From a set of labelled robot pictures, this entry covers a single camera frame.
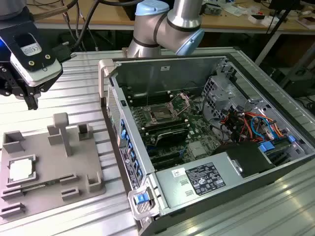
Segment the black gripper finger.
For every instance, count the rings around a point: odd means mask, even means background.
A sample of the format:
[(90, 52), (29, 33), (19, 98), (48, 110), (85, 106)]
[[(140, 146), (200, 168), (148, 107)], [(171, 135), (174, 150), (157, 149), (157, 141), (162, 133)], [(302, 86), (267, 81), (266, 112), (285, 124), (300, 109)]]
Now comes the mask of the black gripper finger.
[(38, 109), (38, 98), (39, 98), (39, 94), (24, 96), (24, 101), (27, 104), (28, 110)]

